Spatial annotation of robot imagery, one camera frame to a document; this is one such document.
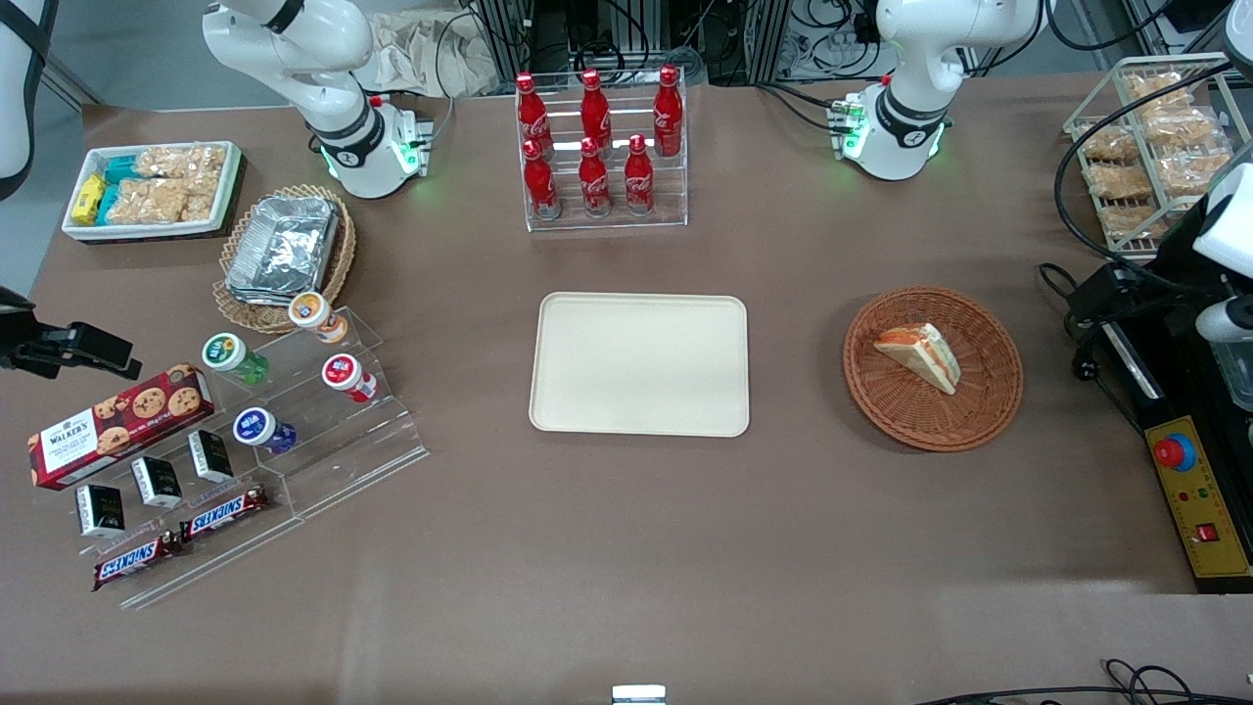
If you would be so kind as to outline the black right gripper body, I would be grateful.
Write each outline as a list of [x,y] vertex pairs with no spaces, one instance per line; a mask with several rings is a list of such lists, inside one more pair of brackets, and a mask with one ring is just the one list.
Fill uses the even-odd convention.
[[44,367],[18,359],[19,348],[30,341],[39,341],[41,336],[34,309],[35,304],[25,296],[1,287],[1,366],[3,369],[21,369],[44,378]]

